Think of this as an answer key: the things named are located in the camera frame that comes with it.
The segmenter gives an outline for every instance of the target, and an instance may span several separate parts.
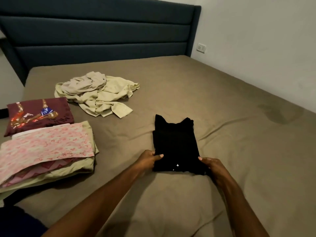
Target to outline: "maroon t-shirt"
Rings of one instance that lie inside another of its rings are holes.
[[[7,105],[10,122],[4,136],[32,129],[74,123],[66,97],[38,99]]]

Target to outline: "headboard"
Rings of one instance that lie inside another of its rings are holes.
[[[191,56],[200,12],[157,0],[0,0],[0,47],[23,84],[37,66]]]

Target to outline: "mattress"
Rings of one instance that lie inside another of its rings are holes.
[[[200,155],[220,159],[271,236],[313,236],[316,114],[187,56],[33,68],[24,100],[54,97],[55,84],[90,71],[140,83],[120,119],[86,114],[100,153],[95,172],[72,177],[18,206],[50,226],[153,149],[155,114],[194,120]],[[207,176],[153,172],[139,179],[100,236],[231,236],[222,197]]]

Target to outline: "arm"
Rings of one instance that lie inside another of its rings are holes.
[[[133,165],[75,206],[42,237],[95,236],[136,179],[163,157],[154,154],[144,151]]]
[[[236,237],[269,237],[241,188],[219,159],[201,158],[212,172],[215,184],[223,190],[229,221]]]

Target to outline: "wall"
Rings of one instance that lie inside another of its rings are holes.
[[[202,6],[193,59],[316,112],[316,0],[166,1]]]
[[[0,109],[22,100],[23,85],[0,49]]]

